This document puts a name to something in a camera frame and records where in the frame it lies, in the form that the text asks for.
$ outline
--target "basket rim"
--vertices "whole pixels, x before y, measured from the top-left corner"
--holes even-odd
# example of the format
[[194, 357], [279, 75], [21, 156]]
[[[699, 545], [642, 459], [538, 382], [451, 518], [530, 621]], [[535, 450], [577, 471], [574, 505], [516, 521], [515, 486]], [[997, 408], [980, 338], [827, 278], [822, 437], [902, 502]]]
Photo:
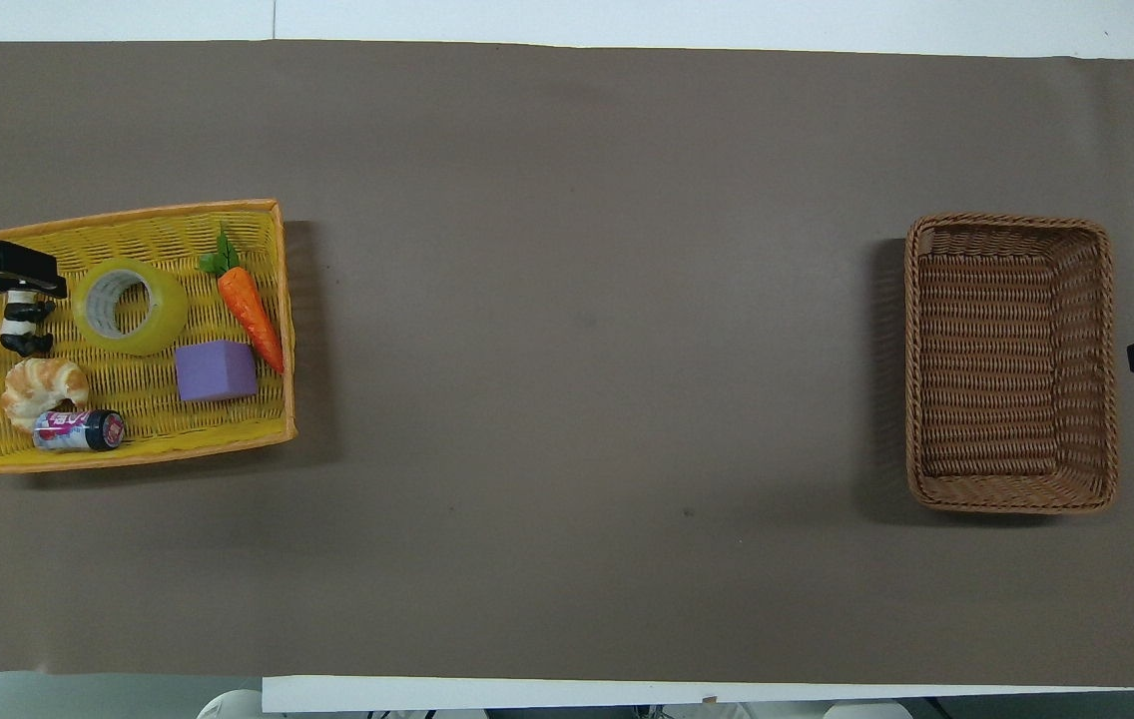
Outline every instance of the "basket rim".
[[[1024, 229], [1080, 229], [1093, 234], [1097, 242], [1100, 279], [1100, 333], [1102, 337], [1101, 392], [1105, 396], [1105, 454], [1107, 466], [1101, 477], [1100, 492], [1090, 501], [1059, 502], [1059, 505], [1015, 505], [1005, 501], [951, 501], [928, 494], [922, 487], [920, 456], [922, 456], [922, 288], [919, 287], [919, 251], [924, 232], [947, 225], [985, 225]], [[983, 511], [983, 514], [1090, 514], [1105, 509], [1118, 494], [1118, 414], [1116, 414], [1116, 377], [1114, 372], [1114, 247], [1100, 223], [1081, 218], [1050, 218], [1042, 214], [1010, 213], [933, 213], [923, 214], [913, 223], [905, 238], [905, 473], [908, 489], [920, 505], [932, 509], [954, 511]], [[978, 480], [1005, 474], [964, 474], [954, 480]]]
[[52, 220], [49, 222], [34, 222], [20, 225], [20, 227], [0, 229], [0, 239], [15, 239], [34, 234], [46, 234], [60, 230], [101, 227], [101, 225], [120, 223], [132, 220], [145, 220], [151, 218], [170, 218], [180, 214], [193, 213], [215, 213], [215, 211], [253, 211], [253, 213], [269, 213], [274, 229], [274, 248], [277, 263], [276, 273], [276, 302], [279, 307], [279, 341], [284, 346], [284, 429], [279, 432], [268, 433], [260, 438], [248, 440], [236, 440], [221, 442], [217, 446], [189, 447], [188, 449], [176, 449], [164, 451], [161, 455], [136, 455], [124, 456], [122, 458], [111, 458], [105, 456], [83, 456], [57, 464], [0, 464], [0, 474], [16, 473], [60, 473], [69, 470], [101, 470], [110, 467], [126, 467], [135, 464], [159, 464], [160, 462], [171, 462], [176, 459], [196, 458], [196, 456], [221, 455], [226, 451], [238, 451], [242, 449], [253, 449], [253, 447], [266, 447], [289, 441], [297, 434], [296, 429], [296, 390], [295, 370], [296, 354], [293, 328], [293, 302], [291, 293], [288, 291], [288, 256], [284, 239], [284, 214], [279, 209], [279, 200], [256, 198], [256, 200], [219, 200], [211, 202], [188, 202], [180, 205], [158, 205], [158, 208], [142, 208], [135, 210], [124, 210], [118, 213], [85, 214], [82, 218], [69, 218]]

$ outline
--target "basket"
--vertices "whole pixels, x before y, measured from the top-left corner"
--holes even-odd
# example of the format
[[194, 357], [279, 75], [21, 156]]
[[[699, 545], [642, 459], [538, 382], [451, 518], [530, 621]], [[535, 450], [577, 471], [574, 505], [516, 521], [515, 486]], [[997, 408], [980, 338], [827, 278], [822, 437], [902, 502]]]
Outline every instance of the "basket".
[[905, 247], [906, 463], [958, 511], [1114, 501], [1114, 261], [1086, 220], [932, 214]]
[[[215, 339], [247, 342], [247, 335], [226, 310], [215, 278], [200, 272], [198, 255], [215, 249], [225, 223], [239, 261], [253, 274], [266, 314], [279, 329], [286, 372], [280, 377], [256, 361], [257, 392], [225, 401], [180, 401], [176, 387], [176, 346]], [[293, 372], [295, 338], [284, 255], [284, 225], [273, 200], [211, 202], [96, 214], [0, 230], [0, 239], [56, 255], [57, 270], [74, 295], [76, 284], [96, 263], [132, 257], [175, 274], [189, 298], [187, 324], [174, 347], [156, 355], [121, 355], [84, 340], [73, 321], [70, 301], [57, 301], [41, 324], [54, 338], [51, 356], [74, 361], [87, 375], [93, 408], [124, 415], [124, 445], [100, 454], [57, 454], [33, 447], [12, 429], [0, 408], [0, 473], [50, 473], [59, 470], [120, 467], [217, 455], [264, 447], [296, 437]], [[117, 314], [134, 322], [146, 315], [142, 291], [125, 293]], [[5, 296], [0, 296], [0, 321]], [[19, 356], [0, 346], [0, 396], [5, 375]]]

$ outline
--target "croissant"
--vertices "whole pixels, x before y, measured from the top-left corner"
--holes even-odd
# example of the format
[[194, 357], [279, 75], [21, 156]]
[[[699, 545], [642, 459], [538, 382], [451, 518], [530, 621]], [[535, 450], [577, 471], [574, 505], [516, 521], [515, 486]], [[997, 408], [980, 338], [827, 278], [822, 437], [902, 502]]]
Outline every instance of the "croissant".
[[31, 433], [39, 415], [65, 399], [75, 406], [87, 401], [87, 378], [79, 365], [69, 360], [32, 356], [12, 365], [5, 377], [0, 406], [14, 428]]

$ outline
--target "small bottle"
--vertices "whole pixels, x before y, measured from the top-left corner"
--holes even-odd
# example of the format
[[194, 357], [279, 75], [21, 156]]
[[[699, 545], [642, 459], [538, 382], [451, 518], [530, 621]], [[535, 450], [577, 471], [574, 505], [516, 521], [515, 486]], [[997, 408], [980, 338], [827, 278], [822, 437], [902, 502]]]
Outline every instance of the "small bottle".
[[124, 441], [124, 418], [113, 409], [92, 413], [43, 413], [31, 435], [39, 449], [105, 451]]

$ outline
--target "white table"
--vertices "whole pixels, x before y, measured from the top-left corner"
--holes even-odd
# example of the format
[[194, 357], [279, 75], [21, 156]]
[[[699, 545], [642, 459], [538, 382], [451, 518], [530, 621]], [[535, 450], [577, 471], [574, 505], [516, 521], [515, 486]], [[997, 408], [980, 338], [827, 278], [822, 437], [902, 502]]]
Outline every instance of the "white table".
[[[1134, 0], [0, 0], [0, 41], [416, 40], [1134, 59]], [[688, 704], [1083, 687], [266, 677], [268, 711]]]

